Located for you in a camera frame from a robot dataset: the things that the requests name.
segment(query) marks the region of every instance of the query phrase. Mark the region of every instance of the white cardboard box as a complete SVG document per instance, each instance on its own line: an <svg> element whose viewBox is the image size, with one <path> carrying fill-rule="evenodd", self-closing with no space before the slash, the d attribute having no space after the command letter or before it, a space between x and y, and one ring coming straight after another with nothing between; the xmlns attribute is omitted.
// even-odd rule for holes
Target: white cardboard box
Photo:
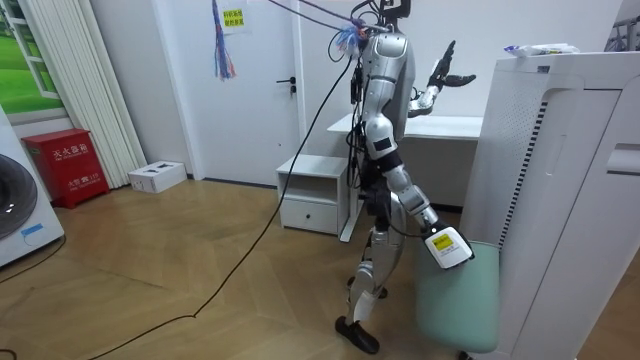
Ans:
<svg viewBox="0 0 640 360"><path fill-rule="evenodd" d="M187 179L184 164L158 161L129 173L134 190L157 194Z"/></svg>

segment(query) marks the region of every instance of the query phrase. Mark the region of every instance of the washing machine door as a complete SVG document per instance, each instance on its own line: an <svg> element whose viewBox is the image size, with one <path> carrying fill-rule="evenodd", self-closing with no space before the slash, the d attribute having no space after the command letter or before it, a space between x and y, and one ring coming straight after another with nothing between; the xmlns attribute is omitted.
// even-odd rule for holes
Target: washing machine door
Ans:
<svg viewBox="0 0 640 360"><path fill-rule="evenodd" d="M29 219L37 202L33 176L15 160L0 155L0 241Z"/></svg>

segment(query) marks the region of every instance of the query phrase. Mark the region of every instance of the humanoid robot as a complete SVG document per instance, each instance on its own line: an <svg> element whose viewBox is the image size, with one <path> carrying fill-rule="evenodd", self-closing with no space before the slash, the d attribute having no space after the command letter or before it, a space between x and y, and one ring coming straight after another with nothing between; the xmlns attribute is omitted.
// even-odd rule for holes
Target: humanoid robot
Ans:
<svg viewBox="0 0 640 360"><path fill-rule="evenodd" d="M360 7L371 2L365 1ZM464 86L475 75L448 75L455 45L452 42L436 63L426 91L411 100L413 51L409 39L397 27L397 20L411 12L411 1L400 1L391 9L385 9L386 3L382 0L376 6L380 22L369 28L368 40L360 49L364 100L361 118L353 129L354 141L364 148L361 198L376 220L362 261L347 283L349 311L335 323L336 331L370 354L377 353L380 345L360 321L369 317L378 298L386 297L384 284L398 264L405 236L409 235L405 233L406 213L420 225L421 234L415 236L422 238L443 269L453 269L474 258L465 237L438 217L429 199L411 182L398 155L397 142L404 136L407 118L430 114L443 87Z"/></svg>

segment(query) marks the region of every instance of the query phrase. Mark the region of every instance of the green chair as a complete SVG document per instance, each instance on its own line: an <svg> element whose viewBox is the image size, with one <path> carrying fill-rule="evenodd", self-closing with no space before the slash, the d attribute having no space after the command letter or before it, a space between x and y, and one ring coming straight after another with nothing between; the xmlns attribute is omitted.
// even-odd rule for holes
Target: green chair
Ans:
<svg viewBox="0 0 640 360"><path fill-rule="evenodd" d="M488 353L498 346L499 249L471 242L475 259L442 270L418 244L416 317L429 338L454 349Z"/></svg>

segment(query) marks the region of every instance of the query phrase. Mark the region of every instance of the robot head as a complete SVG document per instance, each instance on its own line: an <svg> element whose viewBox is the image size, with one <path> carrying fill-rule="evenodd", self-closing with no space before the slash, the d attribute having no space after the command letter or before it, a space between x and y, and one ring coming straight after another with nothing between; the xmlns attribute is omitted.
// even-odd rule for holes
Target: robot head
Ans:
<svg viewBox="0 0 640 360"><path fill-rule="evenodd" d="M394 1L381 0L380 11L387 23L396 24L398 19L408 18L411 15L411 0L399 0L400 4L396 7L388 7L387 4L393 6Z"/></svg>

